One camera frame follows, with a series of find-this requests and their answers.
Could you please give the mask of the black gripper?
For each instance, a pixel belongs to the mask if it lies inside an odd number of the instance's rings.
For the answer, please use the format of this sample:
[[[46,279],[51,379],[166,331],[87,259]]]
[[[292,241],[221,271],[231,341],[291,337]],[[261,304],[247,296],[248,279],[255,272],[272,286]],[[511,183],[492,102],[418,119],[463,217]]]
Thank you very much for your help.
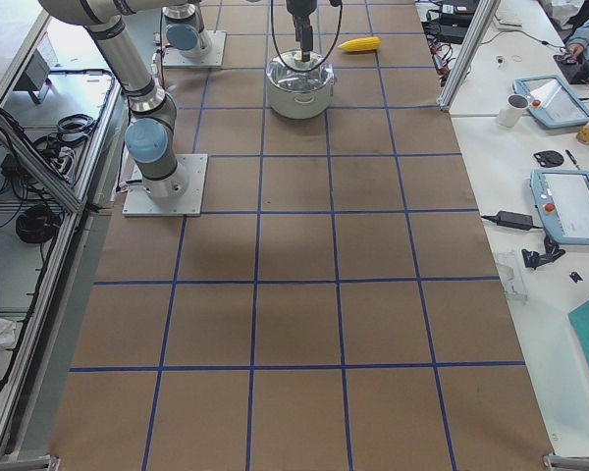
[[[309,24],[310,16],[317,9],[316,0],[287,0],[287,11],[291,14],[295,27],[295,39],[298,44],[299,60],[309,60],[313,51],[313,28]]]

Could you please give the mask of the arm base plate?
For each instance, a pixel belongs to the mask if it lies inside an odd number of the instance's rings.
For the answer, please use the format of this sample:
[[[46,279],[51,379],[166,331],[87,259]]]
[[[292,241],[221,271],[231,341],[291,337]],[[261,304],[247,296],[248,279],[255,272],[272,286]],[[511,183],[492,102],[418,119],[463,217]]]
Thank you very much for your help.
[[[126,193],[123,215],[173,217],[201,214],[208,166],[207,154],[177,154],[176,172],[162,181],[145,179],[134,166]]]
[[[162,60],[168,69],[221,68],[227,34],[223,30],[167,34],[168,44]]]

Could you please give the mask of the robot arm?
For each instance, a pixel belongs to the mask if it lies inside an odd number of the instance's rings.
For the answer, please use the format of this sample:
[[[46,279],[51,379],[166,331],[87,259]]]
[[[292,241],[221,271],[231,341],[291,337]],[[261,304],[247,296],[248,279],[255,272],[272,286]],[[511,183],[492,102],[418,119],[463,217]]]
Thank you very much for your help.
[[[198,59],[209,52],[211,41],[198,1],[164,7],[162,13],[166,40],[182,56]]]
[[[205,54],[211,44],[197,1],[42,1],[53,18],[84,27],[128,98],[134,121],[125,145],[153,199],[177,197],[188,188],[189,172],[173,149],[177,107],[139,57],[124,18],[158,9],[165,37],[184,56]]]

